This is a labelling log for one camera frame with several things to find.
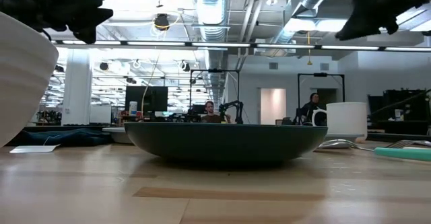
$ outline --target white cylinder container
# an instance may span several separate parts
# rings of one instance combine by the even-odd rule
[[[58,57],[44,36],[0,12],[0,147],[37,111]]]

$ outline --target teal object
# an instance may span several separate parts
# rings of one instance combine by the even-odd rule
[[[376,147],[374,153],[386,157],[431,161],[431,149],[392,149]]]

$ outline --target table surface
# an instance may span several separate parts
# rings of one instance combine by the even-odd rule
[[[170,163],[122,145],[11,149],[0,149],[2,224],[431,223],[431,164],[357,149],[259,169]]]

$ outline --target silver air duct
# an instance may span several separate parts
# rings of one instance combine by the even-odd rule
[[[288,11],[285,12],[285,15],[290,20],[293,15],[298,15],[299,13],[303,13],[307,10],[317,10],[317,7],[322,3],[322,1],[323,0],[290,0],[288,5],[286,6]],[[287,44],[292,39],[294,34],[295,32],[287,31],[283,28],[271,43]],[[265,56],[273,57],[278,52],[278,49],[267,50],[263,54]]]
[[[226,23],[227,0],[196,0],[196,11],[199,23],[204,25],[224,25]],[[205,42],[224,42],[226,39],[226,29],[217,27],[201,28],[202,40]],[[205,63],[208,69],[227,69],[228,60],[224,57],[224,52],[219,50],[206,50]],[[219,104],[222,98],[225,75],[209,75],[211,91],[214,103]]]

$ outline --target person with dark hair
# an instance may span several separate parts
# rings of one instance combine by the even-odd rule
[[[312,113],[314,110],[317,109],[325,109],[324,106],[319,105],[319,95],[317,93],[312,93],[310,95],[310,101],[305,104],[301,108],[301,115],[305,117],[303,120],[304,123],[311,122]],[[326,125],[326,114],[319,112],[316,114],[316,118],[314,119],[314,122],[318,126],[325,126]]]
[[[207,110],[207,115],[201,118],[201,122],[222,123],[222,121],[224,121],[221,116],[214,114],[214,102],[207,101],[205,103],[205,109]],[[228,114],[226,114],[226,122],[230,123],[230,115]]]

